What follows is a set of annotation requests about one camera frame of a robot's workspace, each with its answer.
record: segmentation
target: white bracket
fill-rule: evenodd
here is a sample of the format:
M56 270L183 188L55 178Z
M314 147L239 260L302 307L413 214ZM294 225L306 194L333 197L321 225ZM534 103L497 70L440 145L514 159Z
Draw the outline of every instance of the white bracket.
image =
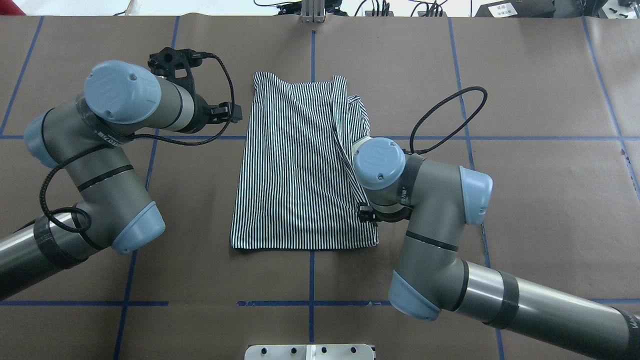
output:
M253 345L244 360L376 360L376 347L366 344Z
M324 0L302 0L302 22L324 22Z

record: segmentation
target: striped cloth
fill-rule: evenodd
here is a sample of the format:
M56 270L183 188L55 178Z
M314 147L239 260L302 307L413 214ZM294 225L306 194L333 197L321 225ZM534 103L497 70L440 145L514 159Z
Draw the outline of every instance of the striped cloth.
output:
M329 250L375 246L377 228L358 219L367 202L351 144L369 118L346 80L290 84L253 77L255 97L231 229L236 249Z

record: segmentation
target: robotic arm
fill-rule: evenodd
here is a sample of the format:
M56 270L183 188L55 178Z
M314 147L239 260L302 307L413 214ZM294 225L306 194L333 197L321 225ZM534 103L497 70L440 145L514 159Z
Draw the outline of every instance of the robotic arm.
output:
M396 309L429 321L445 309L596 359L640 359L636 315L458 258L464 225L484 220L488 175L386 138L355 143L353 163L380 220L410 219L389 290Z
M0 240L0 300L106 247L127 254L164 232L156 203L120 146L152 137L134 135L144 127L195 133L206 124L242 119L233 90L232 102L219 106L209 106L195 93L191 67L205 57L220 61L213 54L169 47L150 56L153 74L138 65L105 61L86 78L83 93L27 127L29 152L50 168L68 163L65 169L84 201ZM175 77L180 69L186 77Z

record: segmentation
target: white label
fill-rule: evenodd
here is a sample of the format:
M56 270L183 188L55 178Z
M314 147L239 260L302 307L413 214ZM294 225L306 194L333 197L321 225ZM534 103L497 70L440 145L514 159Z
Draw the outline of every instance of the white label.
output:
M493 17L507 17L518 15L511 3L489 6L489 11Z

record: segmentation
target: light blue cap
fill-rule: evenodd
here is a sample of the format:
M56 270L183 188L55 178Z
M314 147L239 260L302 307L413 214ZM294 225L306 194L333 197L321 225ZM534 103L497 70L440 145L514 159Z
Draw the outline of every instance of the light blue cap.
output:
M363 188L384 189L393 184L404 170L404 152L388 138L364 142L353 156L356 179Z
M394 270L389 288L389 301L394 308L420 320L435 321L440 308L433 305Z
M133 124L157 109L160 83L141 66L109 60L91 70L84 81L84 98L89 108L104 120Z
M460 167L465 218L469 225L480 225L491 199L493 179L487 174Z
M44 139L42 138L42 122L46 113L40 115L37 119L32 121L24 130L24 142L27 144L27 150L29 153L40 162L50 168L58 166L56 160L53 160L47 147L44 145Z
M119 254L128 254L150 243L164 232L164 220L152 201L120 232L111 244Z

